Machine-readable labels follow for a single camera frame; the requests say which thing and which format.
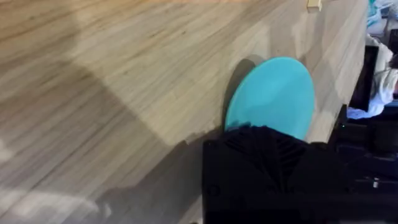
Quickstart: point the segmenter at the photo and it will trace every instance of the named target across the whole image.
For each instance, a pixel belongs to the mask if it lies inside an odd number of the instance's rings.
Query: wooden floor
[[[0,223],[189,223],[200,144],[234,80],[311,71],[326,141],[363,62],[367,1],[1,0]]]

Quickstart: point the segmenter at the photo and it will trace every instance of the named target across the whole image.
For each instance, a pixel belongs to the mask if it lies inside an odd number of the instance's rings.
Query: turquoise oval object
[[[293,58],[272,58],[253,69],[236,89],[227,110],[225,130],[245,124],[268,126],[304,139],[314,101],[307,68]]]

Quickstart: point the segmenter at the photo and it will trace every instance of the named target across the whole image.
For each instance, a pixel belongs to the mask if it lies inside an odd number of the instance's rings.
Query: black chair
[[[376,159],[394,161],[398,152],[398,123],[369,120],[354,123],[346,119],[346,105],[343,105],[329,145],[339,148],[363,150]]]

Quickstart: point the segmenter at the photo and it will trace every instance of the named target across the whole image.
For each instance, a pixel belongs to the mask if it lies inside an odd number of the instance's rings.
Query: white cloth
[[[391,69],[389,66],[389,62],[393,56],[391,50],[370,35],[366,37],[366,45],[379,47],[379,54],[377,56],[376,68],[373,76],[369,110],[363,111],[356,108],[348,108],[347,117],[351,119],[371,118],[381,114],[384,110],[384,105],[393,101],[393,94],[398,81],[398,71]]]

